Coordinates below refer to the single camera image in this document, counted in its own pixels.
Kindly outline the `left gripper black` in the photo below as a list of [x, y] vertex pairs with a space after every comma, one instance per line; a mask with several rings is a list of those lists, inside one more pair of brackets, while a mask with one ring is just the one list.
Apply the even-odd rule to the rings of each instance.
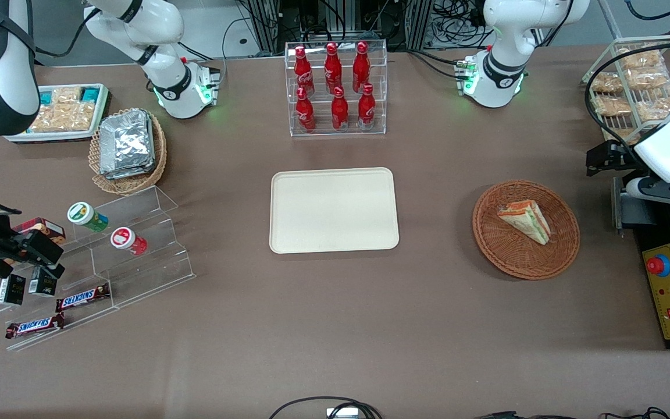
[[586, 153], [586, 175], [593, 177], [603, 171], [643, 170], [643, 162], [633, 149], [619, 140], [607, 140]]

